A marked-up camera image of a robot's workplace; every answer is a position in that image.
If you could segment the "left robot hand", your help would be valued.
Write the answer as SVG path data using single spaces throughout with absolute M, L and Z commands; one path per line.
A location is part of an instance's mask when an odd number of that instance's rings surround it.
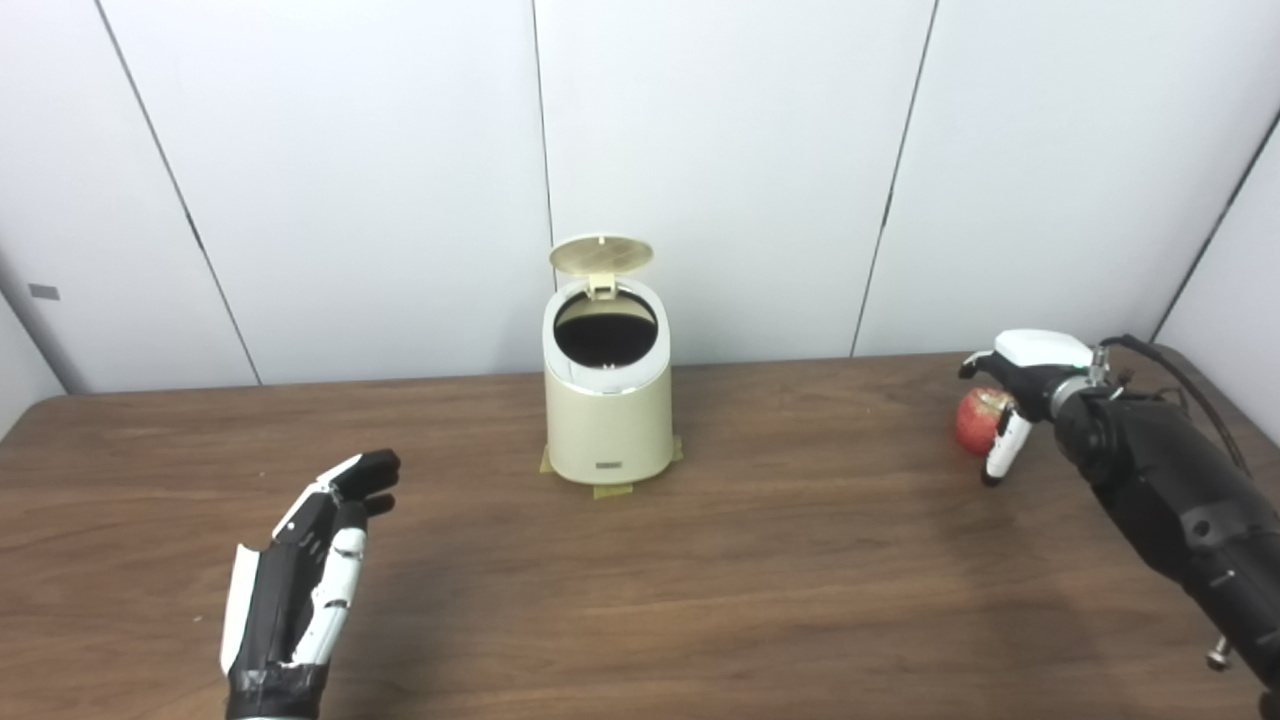
M 294 498 L 261 550 L 236 548 L 219 664 L 228 719 L 317 719 L 370 519 L 396 506 L 401 459 L 357 454 Z

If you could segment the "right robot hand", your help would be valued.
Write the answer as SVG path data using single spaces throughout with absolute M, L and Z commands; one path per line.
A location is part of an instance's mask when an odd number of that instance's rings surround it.
M 987 487 L 1004 482 L 1034 424 L 1052 421 L 1075 393 L 1102 387 L 1107 352 L 1056 331 L 1001 332 L 991 350 L 966 357 L 957 370 L 968 380 L 987 374 L 1011 396 L 1001 411 L 980 479 Z

